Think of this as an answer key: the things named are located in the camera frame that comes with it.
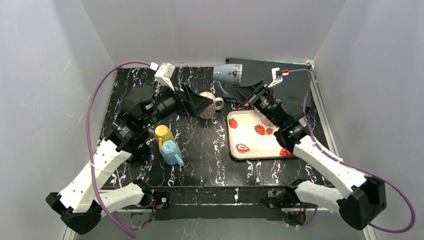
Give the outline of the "small grey blue mug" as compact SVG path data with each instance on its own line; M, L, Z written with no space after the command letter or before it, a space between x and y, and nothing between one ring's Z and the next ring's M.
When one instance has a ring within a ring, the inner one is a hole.
M225 91L223 84L239 86L242 80L243 65L242 64L222 64L217 65L213 68L212 77L218 82L219 87L225 94L229 94Z

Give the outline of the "yellow mug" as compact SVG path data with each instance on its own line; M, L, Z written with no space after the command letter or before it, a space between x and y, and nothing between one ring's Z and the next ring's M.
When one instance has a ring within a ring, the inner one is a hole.
M162 152L162 145L166 141L174 141L171 130L166 125L158 125L154 130L154 137L158 144L158 149Z

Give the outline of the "beige pink mug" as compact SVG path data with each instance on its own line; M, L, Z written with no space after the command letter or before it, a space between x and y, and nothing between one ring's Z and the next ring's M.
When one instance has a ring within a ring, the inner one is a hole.
M265 116L265 115L261 115L260 116L260 120L261 120L261 122L264 124L264 125L266 125L266 126L268 126L268 127L271 127L271 126L273 126L274 124Z

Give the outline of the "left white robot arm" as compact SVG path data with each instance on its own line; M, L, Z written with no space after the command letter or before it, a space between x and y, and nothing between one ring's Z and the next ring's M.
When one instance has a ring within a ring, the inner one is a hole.
M160 197L144 180L106 193L99 190L115 170L135 153L146 153L150 127L179 113L196 117L213 103L212 99L192 91L167 86L155 92L149 85L137 85L124 99L118 117L104 132L97 150L74 180L60 192L51 192L47 204L60 215L63 223L80 235L93 230L107 214L128 206L154 209Z

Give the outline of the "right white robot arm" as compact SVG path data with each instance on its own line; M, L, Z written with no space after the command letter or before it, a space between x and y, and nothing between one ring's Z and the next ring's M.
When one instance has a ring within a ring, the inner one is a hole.
M286 187L294 203L311 203L339 213L352 228L363 230L387 206L385 183L369 173L346 166L322 146L308 129L301 101L293 96L277 101L264 81L250 86L227 86L226 91L245 107L254 106L278 130L283 148L324 175L332 187L295 180Z

